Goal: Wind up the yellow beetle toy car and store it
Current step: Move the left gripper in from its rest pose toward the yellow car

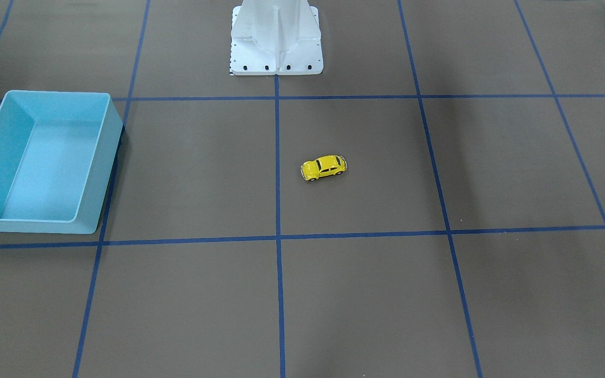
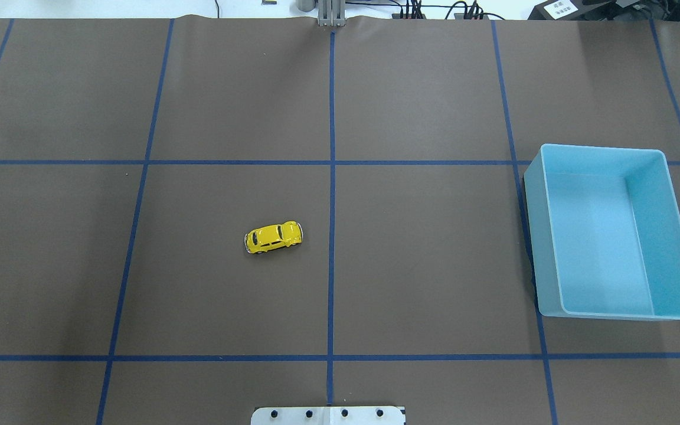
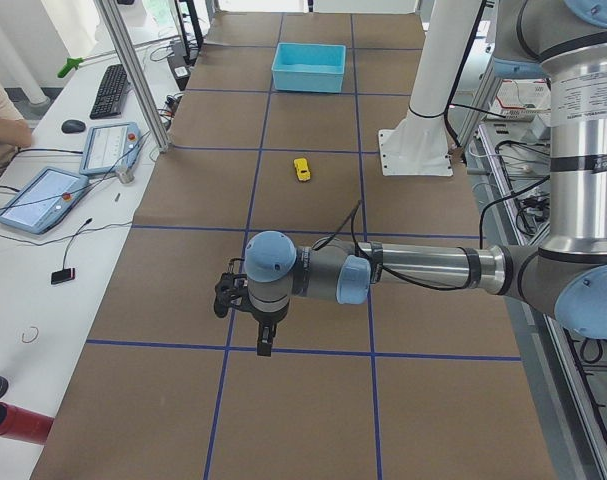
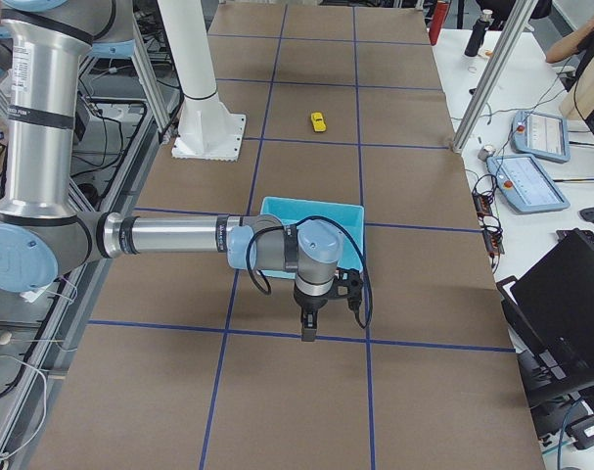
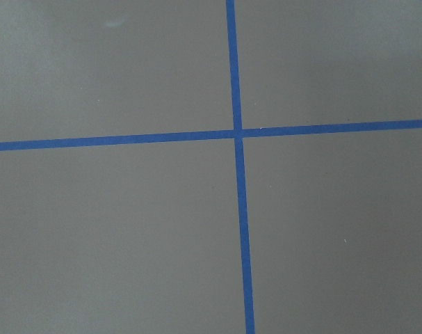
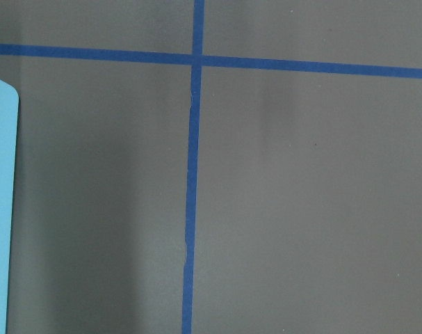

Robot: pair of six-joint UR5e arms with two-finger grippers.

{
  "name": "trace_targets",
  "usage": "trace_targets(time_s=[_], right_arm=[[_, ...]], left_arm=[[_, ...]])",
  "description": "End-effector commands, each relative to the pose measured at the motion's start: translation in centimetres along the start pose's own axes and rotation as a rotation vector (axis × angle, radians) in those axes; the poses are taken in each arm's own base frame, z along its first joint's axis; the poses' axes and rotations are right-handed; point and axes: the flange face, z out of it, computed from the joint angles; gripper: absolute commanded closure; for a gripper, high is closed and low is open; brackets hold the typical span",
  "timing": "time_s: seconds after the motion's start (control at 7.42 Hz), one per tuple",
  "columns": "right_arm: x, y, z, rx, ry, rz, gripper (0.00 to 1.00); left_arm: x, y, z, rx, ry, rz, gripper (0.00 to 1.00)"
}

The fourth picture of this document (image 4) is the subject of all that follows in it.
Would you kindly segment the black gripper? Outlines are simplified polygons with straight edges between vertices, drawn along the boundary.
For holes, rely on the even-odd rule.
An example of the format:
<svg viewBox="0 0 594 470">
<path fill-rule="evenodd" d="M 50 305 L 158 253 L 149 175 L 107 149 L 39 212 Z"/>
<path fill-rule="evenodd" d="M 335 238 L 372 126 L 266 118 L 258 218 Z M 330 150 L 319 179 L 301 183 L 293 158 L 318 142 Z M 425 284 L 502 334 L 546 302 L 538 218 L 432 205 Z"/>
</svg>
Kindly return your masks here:
<svg viewBox="0 0 594 470">
<path fill-rule="evenodd" d="M 303 342 L 314 342 L 317 335 L 317 315 L 328 299 L 323 296 L 311 296 L 305 294 L 298 287 L 294 288 L 294 299 L 300 306 L 301 340 Z"/>
</svg>

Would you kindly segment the person forearm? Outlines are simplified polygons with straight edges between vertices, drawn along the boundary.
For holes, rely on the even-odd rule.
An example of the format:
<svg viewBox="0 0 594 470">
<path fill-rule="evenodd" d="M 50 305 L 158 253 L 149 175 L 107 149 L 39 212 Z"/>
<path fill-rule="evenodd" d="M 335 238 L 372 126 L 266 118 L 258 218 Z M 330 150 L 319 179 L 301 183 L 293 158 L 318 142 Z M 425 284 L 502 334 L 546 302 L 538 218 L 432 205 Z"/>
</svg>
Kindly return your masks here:
<svg viewBox="0 0 594 470">
<path fill-rule="evenodd" d="M 558 40 L 545 53 L 545 62 L 556 64 L 578 52 L 578 45 L 594 31 L 594 15 L 580 28 Z"/>
</svg>

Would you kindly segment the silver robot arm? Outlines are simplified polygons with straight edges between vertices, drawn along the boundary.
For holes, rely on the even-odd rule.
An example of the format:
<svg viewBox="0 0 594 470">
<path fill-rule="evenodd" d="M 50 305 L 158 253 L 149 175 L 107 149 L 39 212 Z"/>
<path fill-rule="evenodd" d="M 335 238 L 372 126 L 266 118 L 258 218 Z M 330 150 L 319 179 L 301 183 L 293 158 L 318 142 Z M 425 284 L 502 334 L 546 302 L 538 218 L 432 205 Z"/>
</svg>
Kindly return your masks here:
<svg viewBox="0 0 594 470">
<path fill-rule="evenodd" d="M 341 283 L 343 235 L 310 216 L 140 218 L 76 211 L 70 163 L 80 60 L 95 49 L 132 51 L 128 1 L 7 1 L 13 39 L 6 184 L 0 199 L 0 289 L 20 293 L 100 259 L 144 253 L 218 252 L 235 269 L 295 277 L 301 337 L 314 339 L 319 310 Z"/>
</svg>

